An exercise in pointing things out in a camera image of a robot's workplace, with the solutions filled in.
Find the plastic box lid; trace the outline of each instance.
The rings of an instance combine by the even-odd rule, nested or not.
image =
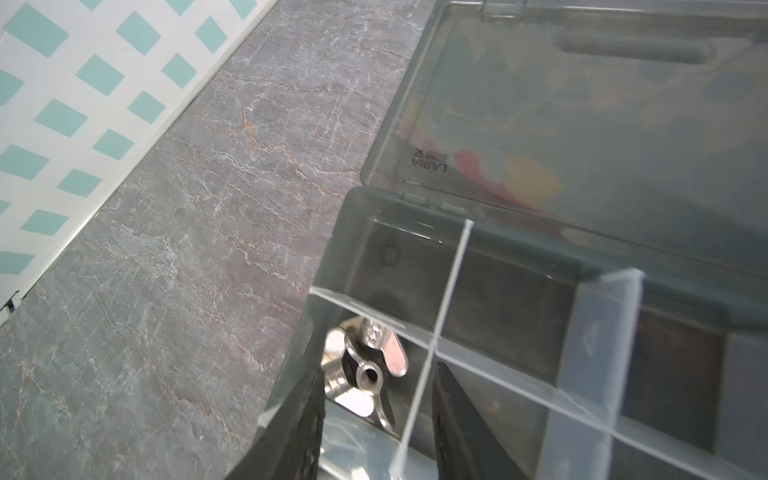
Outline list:
[[[768,3],[442,4],[364,184],[768,276]]]

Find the teal wall tile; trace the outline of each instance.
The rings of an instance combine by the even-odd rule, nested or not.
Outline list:
[[[62,104],[56,99],[48,102],[48,105],[35,117],[35,121],[40,125],[57,131],[66,137],[74,135],[87,119],[88,117],[79,111]]]
[[[69,172],[69,175],[58,185],[59,190],[69,192],[70,194],[87,197],[101,182],[101,178],[86,174],[79,170]]]
[[[146,121],[149,124],[154,123],[157,117],[165,110],[165,105],[157,101],[155,97],[148,94],[146,91],[142,91],[134,103],[132,103],[128,110],[137,115],[141,120]]]
[[[23,81],[7,71],[0,70],[0,106],[7,104],[23,84]]]
[[[22,230],[32,233],[42,233],[43,235],[53,235],[67,223],[67,220],[69,220],[69,217],[65,217],[64,215],[46,212],[45,210],[36,210],[29,216],[27,221],[24,222]]]
[[[178,15],[184,13],[194,0],[165,0]]]
[[[131,13],[118,27],[118,35],[142,55],[146,55],[160,40],[160,34],[136,12]]]
[[[208,17],[194,34],[203,42],[203,45],[205,45],[205,48],[207,48],[210,53],[216,53],[216,50],[219,49],[221,44],[227,40],[227,36],[224,34],[224,31],[219,28],[219,24],[216,23],[214,17]]]
[[[105,95],[112,93],[125,78],[125,75],[98,55],[86,61],[76,76]]]
[[[27,268],[34,255],[26,253],[13,253],[0,251],[0,273],[6,275],[19,275]]]
[[[11,145],[0,155],[0,170],[31,180],[50,160],[29,150]]]
[[[230,0],[240,18],[246,18],[256,8],[256,0]]]
[[[112,157],[115,160],[120,160],[133,146],[134,142],[123,137],[118,132],[107,130],[107,132],[101,135],[101,138],[98,139],[96,145],[94,145],[94,150],[100,151],[102,154]]]
[[[94,8],[98,7],[98,4],[101,3],[101,0],[80,0],[80,3],[88,7],[90,10],[93,10]]]
[[[42,13],[25,3],[3,27],[46,57],[51,57],[69,34]]]
[[[176,54],[174,57],[165,64],[162,70],[168,78],[170,78],[176,85],[184,88],[192,80],[192,77],[197,73],[192,65],[189,64],[181,55]]]

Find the marble countertop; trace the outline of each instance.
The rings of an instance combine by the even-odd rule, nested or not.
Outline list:
[[[433,0],[282,0],[0,329],[0,478],[222,478]]]

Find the yellow object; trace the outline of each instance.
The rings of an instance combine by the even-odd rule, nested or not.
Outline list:
[[[507,155],[507,190],[523,204],[539,208],[559,194],[563,185],[552,170],[542,167],[525,155]]]

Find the clear plastic organizer box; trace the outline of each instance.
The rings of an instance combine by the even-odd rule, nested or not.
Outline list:
[[[437,362],[531,479],[768,478],[766,12],[439,2],[260,423],[363,315],[410,367],[339,478],[437,478]]]

